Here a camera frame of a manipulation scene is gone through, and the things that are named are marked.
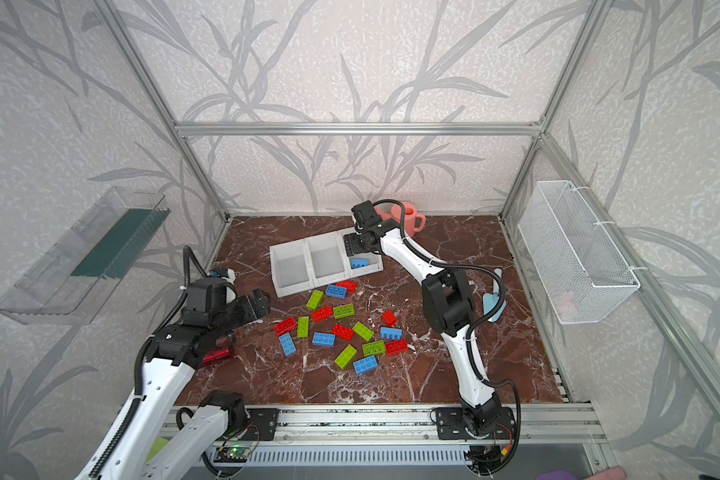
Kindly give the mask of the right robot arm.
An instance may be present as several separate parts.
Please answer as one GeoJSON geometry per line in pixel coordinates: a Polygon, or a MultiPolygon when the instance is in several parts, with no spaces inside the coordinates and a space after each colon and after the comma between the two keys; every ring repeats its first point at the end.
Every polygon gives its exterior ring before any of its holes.
{"type": "Polygon", "coordinates": [[[377,204],[364,201],[352,207],[355,231],[343,237],[348,255],[377,253],[400,264],[420,284],[423,314],[430,328],[441,335],[454,365],[464,421],[474,436],[482,436],[503,408],[497,389],[509,380],[489,379],[475,332],[496,316],[506,300],[506,287],[499,275],[486,268],[447,263],[414,241],[404,221],[384,219],[377,204]],[[498,287],[496,304],[483,316],[476,306],[466,272],[488,275],[498,287]]]}

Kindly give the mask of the blue brick bottom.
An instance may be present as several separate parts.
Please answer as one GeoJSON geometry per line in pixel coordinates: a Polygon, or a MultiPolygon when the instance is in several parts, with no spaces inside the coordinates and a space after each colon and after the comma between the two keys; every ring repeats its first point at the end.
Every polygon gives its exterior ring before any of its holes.
{"type": "Polygon", "coordinates": [[[354,371],[357,375],[363,375],[378,368],[378,361],[375,356],[364,357],[353,363],[354,371]]]}

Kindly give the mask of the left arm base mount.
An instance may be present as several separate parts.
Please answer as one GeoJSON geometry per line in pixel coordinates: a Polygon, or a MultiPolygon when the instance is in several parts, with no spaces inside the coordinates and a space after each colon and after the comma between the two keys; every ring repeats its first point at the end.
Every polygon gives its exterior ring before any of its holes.
{"type": "Polygon", "coordinates": [[[249,408],[248,424],[239,431],[225,433],[220,440],[273,441],[278,426],[280,410],[277,408],[249,408]]]}

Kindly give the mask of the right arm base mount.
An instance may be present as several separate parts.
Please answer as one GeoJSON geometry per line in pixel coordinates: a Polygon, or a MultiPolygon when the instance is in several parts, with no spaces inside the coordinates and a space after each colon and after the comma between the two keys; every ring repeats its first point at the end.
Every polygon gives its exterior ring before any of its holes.
{"type": "Polygon", "coordinates": [[[514,411],[502,406],[490,421],[479,425],[462,407],[439,407],[430,411],[439,440],[490,440],[512,442],[517,436],[514,411]]]}

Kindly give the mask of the red tall brick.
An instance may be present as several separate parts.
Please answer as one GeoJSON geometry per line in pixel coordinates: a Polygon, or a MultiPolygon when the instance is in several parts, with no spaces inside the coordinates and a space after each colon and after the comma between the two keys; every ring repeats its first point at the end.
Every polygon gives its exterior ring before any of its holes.
{"type": "Polygon", "coordinates": [[[386,310],[382,314],[382,320],[385,323],[387,328],[395,327],[398,323],[398,319],[396,315],[391,310],[386,310]]]}

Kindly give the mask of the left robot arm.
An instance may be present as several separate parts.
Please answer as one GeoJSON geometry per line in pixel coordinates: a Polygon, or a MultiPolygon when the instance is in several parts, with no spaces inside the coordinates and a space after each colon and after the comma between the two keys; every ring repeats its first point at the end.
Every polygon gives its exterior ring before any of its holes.
{"type": "Polygon", "coordinates": [[[219,438],[250,424],[242,395],[214,391],[155,456],[149,454],[166,417],[218,339],[266,317],[271,296],[236,295],[229,275],[189,283],[178,322],[158,329],[140,348],[134,389],[81,479],[181,479],[219,438]]]}

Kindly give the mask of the blue brick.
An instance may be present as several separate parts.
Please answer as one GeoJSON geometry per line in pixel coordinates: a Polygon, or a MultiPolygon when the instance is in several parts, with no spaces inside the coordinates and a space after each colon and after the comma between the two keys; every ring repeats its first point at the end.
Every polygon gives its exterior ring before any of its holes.
{"type": "Polygon", "coordinates": [[[348,290],[346,287],[338,286],[338,285],[328,285],[325,290],[325,295],[327,297],[331,298],[337,298],[337,299],[345,299],[347,296],[348,290]]]}
{"type": "Polygon", "coordinates": [[[313,335],[312,344],[315,346],[333,347],[335,345],[336,336],[330,333],[316,332],[313,335]]]}
{"type": "Polygon", "coordinates": [[[283,353],[286,357],[296,353],[296,346],[293,337],[289,333],[285,333],[278,337],[283,353]]]}
{"type": "Polygon", "coordinates": [[[378,368],[378,361],[375,356],[364,357],[353,363],[354,371],[357,375],[363,375],[378,368]]]}
{"type": "Polygon", "coordinates": [[[368,266],[368,265],[369,265],[369,261],[368,261],[367,259],[352,258],[352,259],[350,260],[350,267],[351,267],[352,269],[363,268],[363,267],[366,267],[366,266],[368,266]]]}
{"type": "Polygon", "coordinates": [[[382,327],[380,329],[380,335],[384,341],[397,341],[403,338],[401,329],[390,327],[382,327]]]}

